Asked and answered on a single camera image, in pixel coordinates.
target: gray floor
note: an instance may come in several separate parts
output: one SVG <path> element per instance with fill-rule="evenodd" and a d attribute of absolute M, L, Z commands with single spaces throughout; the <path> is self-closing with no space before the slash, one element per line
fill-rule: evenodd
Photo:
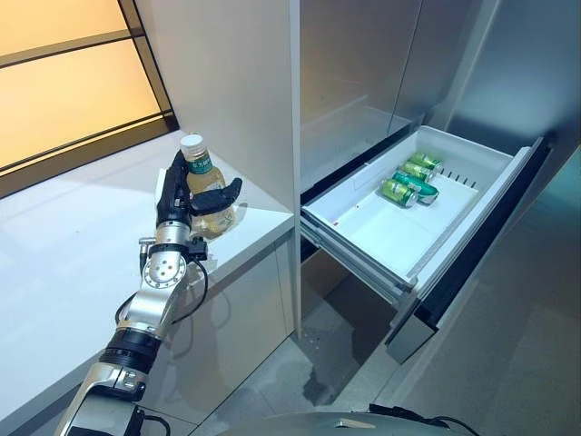
<path fill-rule="evenodd" d="M 577 152 L 404 365 L 381 344 L 389 308 L 350 277 L 305 319 L 303 340 L 285 341 L 193 435 L 369 402 L 454 416 L 482 436 L 581 434 L 580 168 Z"/>

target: freezer drawer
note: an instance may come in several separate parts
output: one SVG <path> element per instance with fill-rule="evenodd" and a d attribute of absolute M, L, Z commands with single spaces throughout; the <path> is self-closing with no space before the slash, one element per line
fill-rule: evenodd
<path fill-rule="evenodd" d="M 511 156 L 421 126 L 304 204 L 301 231 L 400 311 L 392 323 L 392 331 L 398 332 L 422 302 L 430 301 L 430 293 L 449 268 L 458 264 L 461 254 L 474 258 L 465 248 L 507 197 L 541 143 L 539 138 Z M 440 195 L 430 206 L 416 204 L 404 209 L 382 197 L 378 188 L 416 151 L 444 161 L 444 168 L 430 182 Z M 512 209 L 503 211 L 493 237 L 510 212 Z M 432 306 L 437 305 L 433 300 L 431 296 Z"/>

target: silver robot arm segment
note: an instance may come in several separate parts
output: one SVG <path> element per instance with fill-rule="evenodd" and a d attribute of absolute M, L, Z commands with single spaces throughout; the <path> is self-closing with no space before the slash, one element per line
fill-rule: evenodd
<path fill-rule="evenodd" d="M 57 436 L 140 434 L 144 413 L 133 402 L 143 397 L 148 373 L 173 323 L 176 302 L 187 285 L 187 264 L 207 259 L 203 239 L 190 237 L 190 216 L 229 207 L 241 189 L 241 179 L 234 179 L 226 188 L 191 199 L 187 171 L 178 152 L 157 203 L 155 238 L 140 240 L 140 258 L 145 262 L 139 291 L 121 310 L 113 338 L 87 373 Z"/>

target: open drawer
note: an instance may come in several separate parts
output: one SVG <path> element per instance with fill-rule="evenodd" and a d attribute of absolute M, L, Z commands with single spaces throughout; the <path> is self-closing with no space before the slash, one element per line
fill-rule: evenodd
<path fill-rule="evenodd" d="M 394 358 L 405 360 L 438 328 L 544 162 L 542 143 L 511 156 L 421 126 L 302 206 L 303 235 L 398 309 L 388 339 Z M 381 196 L 379 185 L 416 151 L 443 160 L 430 181 L 440 195 L 432 205 L 404 209 Z M 411 321 L 412 314 L 423 319 Z M 417 324 L 413 343 L 410 322 Z"/>

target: window frame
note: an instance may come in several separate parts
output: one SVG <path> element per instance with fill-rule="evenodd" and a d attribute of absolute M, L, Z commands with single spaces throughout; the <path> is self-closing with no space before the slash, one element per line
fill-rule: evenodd
<path fill-rule="evenodd" d="M 89 36 L 3 56 L 7 62 L 0 64 L 0 67 L 9 67 L 47 56 L 131 39 L 155 100 L 160 107 L 160 112 L 133 120 L 127 124 L 113 126 L 97 134 L 79 138 L 0 168 L 0 173 L 9 171 L 0 174 L 0 198 L 180 128 L 153 57 L 153 51 L 143 28 L 135 0 L 117 0 L 117 3 L 123 14 L 127 30 Z"/>

